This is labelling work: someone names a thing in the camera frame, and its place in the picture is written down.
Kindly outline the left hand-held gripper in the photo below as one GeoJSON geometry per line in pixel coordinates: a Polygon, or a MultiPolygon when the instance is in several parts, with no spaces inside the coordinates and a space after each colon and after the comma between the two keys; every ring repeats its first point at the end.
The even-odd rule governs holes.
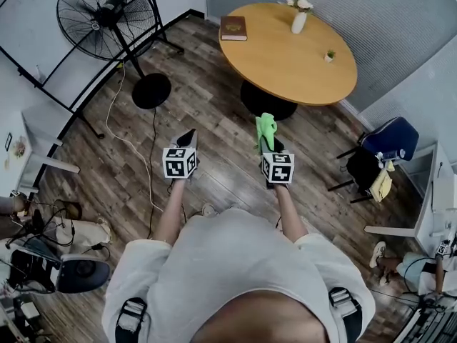
{"type": "Polygon", "coordinates": [[[164,148],[162,164],[166,179],[189,179],[199,165],[197,157],[198,132],[191,129],[175,136],[164,148]]]}

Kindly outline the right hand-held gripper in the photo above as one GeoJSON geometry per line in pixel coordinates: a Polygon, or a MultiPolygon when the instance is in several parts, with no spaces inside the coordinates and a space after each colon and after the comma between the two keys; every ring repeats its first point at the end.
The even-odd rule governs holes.
{"type": "Polygon", "coordinates": [[[287,150],[276,137],[274,137],[271,149],[266,138],[261,136],[260,152],[260,168],[266,179],[266,187],[273,189],[275,185],[279,185],[287,188],[293,179],[295,155],[287,150]]]}

